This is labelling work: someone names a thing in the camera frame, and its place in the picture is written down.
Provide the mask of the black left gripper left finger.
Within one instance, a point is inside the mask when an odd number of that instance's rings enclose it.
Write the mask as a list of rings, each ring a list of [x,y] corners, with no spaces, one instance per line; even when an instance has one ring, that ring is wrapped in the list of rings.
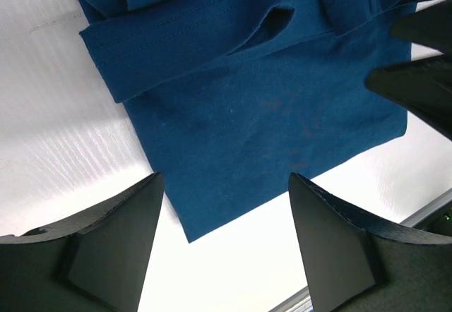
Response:
[[[137,311],[162,207],[151,174],[21,236],[1,237],[2,311]]]

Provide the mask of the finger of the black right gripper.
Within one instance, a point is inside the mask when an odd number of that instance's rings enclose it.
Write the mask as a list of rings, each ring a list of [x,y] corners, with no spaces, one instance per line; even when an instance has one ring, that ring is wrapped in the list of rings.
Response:
[[[390,35],[451,55],[451,0],[398,19],[391,26]]]
[[[451,127],[451,57],[431,56],[374,69],[368,90],[406,108],[432,128]]]

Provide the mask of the blue t shirt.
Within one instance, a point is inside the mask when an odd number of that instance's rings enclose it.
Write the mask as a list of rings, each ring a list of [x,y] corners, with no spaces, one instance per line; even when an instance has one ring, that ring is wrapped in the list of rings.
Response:
[[[411,46],[392,24],[430,0],[78,0],[81,37],[188,241],[403,136],[368,91]]]

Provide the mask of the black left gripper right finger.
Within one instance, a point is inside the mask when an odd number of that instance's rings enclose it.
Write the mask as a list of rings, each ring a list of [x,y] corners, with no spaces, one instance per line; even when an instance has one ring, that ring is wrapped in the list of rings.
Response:
[[[451,237],[397,224],[289,177],[315,311],[450,311]]]

